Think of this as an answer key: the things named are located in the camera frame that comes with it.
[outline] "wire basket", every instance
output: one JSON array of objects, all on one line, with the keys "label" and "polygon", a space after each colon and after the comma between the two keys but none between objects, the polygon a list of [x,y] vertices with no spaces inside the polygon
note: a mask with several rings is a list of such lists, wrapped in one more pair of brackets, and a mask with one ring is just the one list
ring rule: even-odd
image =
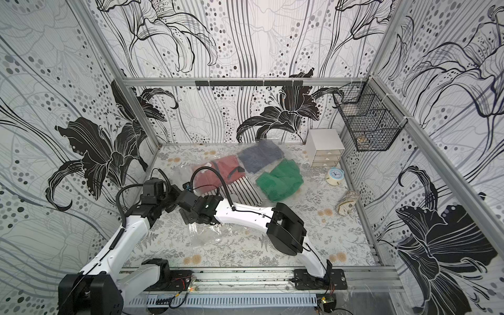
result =
[{"label": "wire basket", "polygon": [[366,83],[341,88],[342,98],[333,94],[357,151],[386,151],[401,131],[399,123]]}]

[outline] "metal rail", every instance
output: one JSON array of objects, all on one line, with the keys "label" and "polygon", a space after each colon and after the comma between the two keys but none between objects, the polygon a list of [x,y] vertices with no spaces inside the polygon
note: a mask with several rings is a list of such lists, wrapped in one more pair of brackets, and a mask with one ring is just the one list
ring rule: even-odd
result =
[{"label": "metal rail", "polygon": [[[133,272],[136,268],[123,268],[119,278]],[[324,293],[325,290],[298,291],[290,281],[294,277],[294,267],[236,267],[236,268],[172,268],[194,272],[197,288],[194,294],[233,294],[233,293]],[[348,290],[351,292],[404,292],[396,268],[341,267],[345,272]],[[170,294],[160,291],[156,294]]]},{"label": "metal rail", "polygon": [[340,87],[352,82],[362,82],[366,78],[124,78],[126,86],[138,87],[169,87],[169,86],[201,86],[197,82],[208,82],[207,86],[334,86]]},{"label": "metal rail", "polygon": [[[340,166],[345,172],[345,180],[347,182],[348,189],[351,191],[355,191],[355,185],[353,182],[353,179],[350,175],[350,170],[348,169],[344,159],[340,159]],[[362,229],[364,230],[364,234],[367,237],[367,240],[371,243],[374,247],[374,250],[376,252],[376,256],[378,257],[378,264],[385,265],[383,258],[385,257],[385,254],[383,253],[383,248],[378,246],[378,242],[376,241],[376,237],[374,236],[373,232],[371,231],[371,224],[366,216],[366,212],[364,210],[364,205],[362,202],[357,200],[357,203],[355,204],[355,208],[357,209],[357,214],[359,215],[360,223],[362,225]]]}]

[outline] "striped cloth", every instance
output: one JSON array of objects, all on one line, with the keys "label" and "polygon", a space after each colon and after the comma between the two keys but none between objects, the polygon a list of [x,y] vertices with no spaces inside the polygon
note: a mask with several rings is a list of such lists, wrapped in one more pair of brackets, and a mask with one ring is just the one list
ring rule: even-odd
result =
[{"label": "striped cloth", "polygon": [[[227,188],[230,194],[238,196],[239,204],[258,207],[261,203],[263,203],[263,200],[259,197],[259,194],[254,189],[254,186],[246,177],[242,177],[231,184],[228,184]],[[210,192],[202,194],[202,196],[215,195],[216,192],[217,190],[214,189]],[[220,195],[226,198],[222,187],[220,187]]]}]

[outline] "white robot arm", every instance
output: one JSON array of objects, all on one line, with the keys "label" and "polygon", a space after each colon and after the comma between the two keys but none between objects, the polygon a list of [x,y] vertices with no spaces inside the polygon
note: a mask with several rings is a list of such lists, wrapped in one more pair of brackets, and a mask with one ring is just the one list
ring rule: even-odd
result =
[{"label": "white robot arm", "polygon": [[329,284],[332,265],[324,264],[306,234],[303,221],[285,204],[275,207],[251,207],[233,204],[220,196],[198,197],[175,185],[163,189],[163,181],[152,178],[144,183],[142,203],[132,206],[121,226],[105,247],[77,274],[66,275],[59,284],[60,314],[110,314],[122,311],[124,304],[156,285],[171,281],[166,260],[151,259],[133,273],[118,279],[119,272],[138,241],[152,227],[163,211],[180,206],[186,224],[235,223],[258,229],[268,235],[280,252],[298,256],[306,271],[317,281]]}]

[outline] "aluminum frame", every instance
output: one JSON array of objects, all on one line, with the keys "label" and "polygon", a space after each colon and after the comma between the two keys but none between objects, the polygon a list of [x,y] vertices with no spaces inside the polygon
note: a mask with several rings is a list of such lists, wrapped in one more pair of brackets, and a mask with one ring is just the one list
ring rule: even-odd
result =
[{"label": "aluminum frame", "polygon": [[[253,293],[324,293],[326,290],[298,291],[289,279],[294,269],[304,267],[170,267],[171,270],[192,270],[196,291],[191,294]],[[351,292],[405,292],[394,266],[334,266],[343,269]],[[122,268],[119,278],[137,268]],[[157,294],[170,294],[160,291]]]},{"label": "aluminum frame", "polygon": [[366,81],[366,78],[124,78],[123,81],[129,87],[196,86],[196,81],[208,81],[210,86],[219,86],[220,83],[230,81],[236,83],[247,82],[243,86],[271,86],[268,84],[270,82],[281,82],[280,85],[283,85],[285,81],[302,81],[303,86],[339,87],[352,82],[363,82]]},{"label": "aluminum frame", "polygon": [[[346,163],[344,159],[340,159],[340,166],[345,172],[345,180],[347,182],[348,189],[351,191],[355,190],[355,185],[353,183],[352,177],[350,175],[350,170],[346,166]],[[371,242],[371,245],[374,247],[374,250],[376,252],[376,256],[378,258],[378,263],[382,266],[385,265],[383,261],[383,257],[386,257],[385,254],[383,253],[382,247],[378,245],[378,242],[376,241],[376,237],[374,236],[372,230],[371,230],[371,224],[366,216],[366,212],[364,210],[364,205],[362,202],[357,200],[357,203],[355,204],[355,208],[357,210],[357,214],[359,215],[360,223],[362,224],[362,229],[364,230],[364,234],[367,237],[367,240]]]},{"label": "aluminum frame", "polygon": [[135,116],[138,118],[139,124],[144,129],[147,134],[147,138],[150,141],[149,147],[154,146],[159,149],[160,142],[156,137],[156,132],[152,127],[147,116],[145,116],[140,103],[138,102],[137,96],[133,91],[124,84],[124,74],[122,73],[119,66],[115,63],[114,58],[108,49],[107,43],[102,36],[101,31],[98,29],[97,24],[93,23],[94,19],[91,17],[89,10],[85,7],[82,0],[66,0],[67,4],[73,9],[76,16],[88,31],[92,41],[97,47],[98,51],[103,57],[103,60],[109,67],[112,75],[117,83],[119,90],[123,93],[126,101],[130,104],[131,109]]},{"label": "aluminum frame", "polygon": [[408,123],[404,125],[404,130],[411,136],[418,149],[450,188],[490,244],[501,257],[504,257],[504,224],[498,221],[492,209],[481,199],[448,157],[439,150],[425,130],[420,127],[418,121],[404,108],[401,101],[392,94],[385,83],[378,77],[370,77],[369,84],[381,94],[384,98],[383,103],[399,121],[408,120]]}]

